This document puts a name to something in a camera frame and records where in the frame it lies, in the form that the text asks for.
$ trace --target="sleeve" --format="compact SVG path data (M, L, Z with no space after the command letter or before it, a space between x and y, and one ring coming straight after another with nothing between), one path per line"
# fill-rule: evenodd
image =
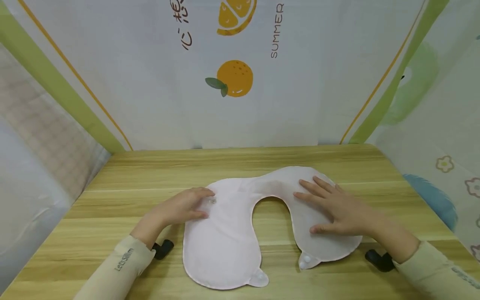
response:
M125 299L134 280L148 267L155 250L127 236L85 282L74 300Z
M480 299L480 284L427 242L422 242L409 260L394 264L414 287L432 299Z

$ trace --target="neck pillow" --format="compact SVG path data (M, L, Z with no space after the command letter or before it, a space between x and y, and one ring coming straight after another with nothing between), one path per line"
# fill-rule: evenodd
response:
M205 198L199 210L204 220L187 222L183 239L183 265L188 276L207 288L232 289L244 285L264 287L268 276L260 269L262 254L252 225L253 207L261 199L282 199L290 211L300 269L344 258L360 244L361 236L312 235L311 226L330 220L293 196L307 192L299 179L313 176L333 182L313 168L286 167L254 178L229 178L208 186L214 197Z

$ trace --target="left hand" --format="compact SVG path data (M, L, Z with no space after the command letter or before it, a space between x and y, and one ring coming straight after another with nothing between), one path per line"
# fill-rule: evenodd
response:
M215 194L207 188L191 188L158 204L150 213L161 219L165 226L195 219L206 219L208 218L206 212L195 209L203 198L211 196L215 196Z
M170 199L157 204L143 216L130 235L142 241L148 249L151 249L158 235L168 225L208 218L206 212L198 211L196 208L203 198L214 195L215 193L207 188L184 190Z

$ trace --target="orange illustration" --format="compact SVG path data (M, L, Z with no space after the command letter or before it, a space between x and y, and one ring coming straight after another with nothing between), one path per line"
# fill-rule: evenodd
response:
M257 0L225 0L220 4L217 33L221 36L234 36L245 29L252 20Z
M253 73L250 67L241 60L224 62L216 73L216 78L205 78L205 82L214 89L220 90L222 97L245 96L253 85Z

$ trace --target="wooden table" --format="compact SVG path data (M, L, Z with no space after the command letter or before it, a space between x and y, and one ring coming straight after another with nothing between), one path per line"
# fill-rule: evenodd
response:
M395 216L476 279L480 267L384 155L371 145L139 151L114 155L55 228L2 300L71 299L140 217L159 201L228 177L254 177L309 166ZM195 284L182 263L183 226L168 228L175 248L153 261L128 299L424 299L397 272L380 273L364 258L369 238L349 257L300 271L300 254L283 202L267 198L253 213L265 288L216 291Z

